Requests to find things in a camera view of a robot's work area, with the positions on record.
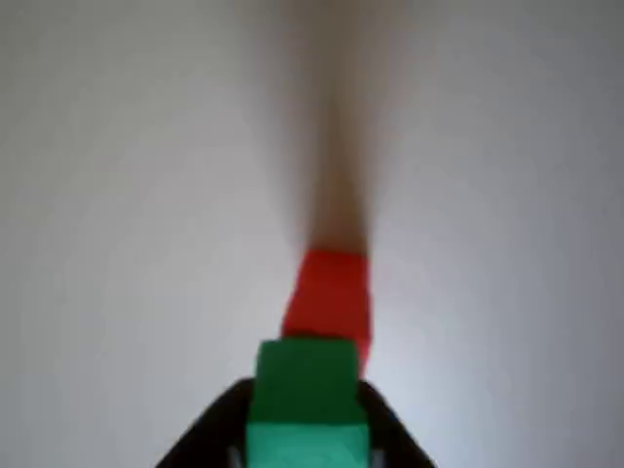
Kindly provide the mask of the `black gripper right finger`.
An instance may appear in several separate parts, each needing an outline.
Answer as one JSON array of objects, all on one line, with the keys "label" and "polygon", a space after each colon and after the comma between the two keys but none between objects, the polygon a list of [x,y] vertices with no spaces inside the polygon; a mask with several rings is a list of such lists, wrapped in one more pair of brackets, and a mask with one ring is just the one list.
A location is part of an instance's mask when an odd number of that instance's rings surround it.
[{"label": "black gripper right finger", "polygon": [[383,453],[385,467],[436,467],[379,391],[365,380],[359,382],[358,391],[368,417],[371,448]]}]

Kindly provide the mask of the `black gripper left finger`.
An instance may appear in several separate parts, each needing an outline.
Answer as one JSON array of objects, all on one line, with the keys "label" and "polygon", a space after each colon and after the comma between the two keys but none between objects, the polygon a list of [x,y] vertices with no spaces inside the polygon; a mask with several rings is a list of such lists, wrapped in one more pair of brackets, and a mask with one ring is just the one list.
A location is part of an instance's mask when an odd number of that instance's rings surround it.
[{"label": "black gripper left finger", "polygon": [[156,467],[245,467],[254,379],[236,381],[187,428]]}]

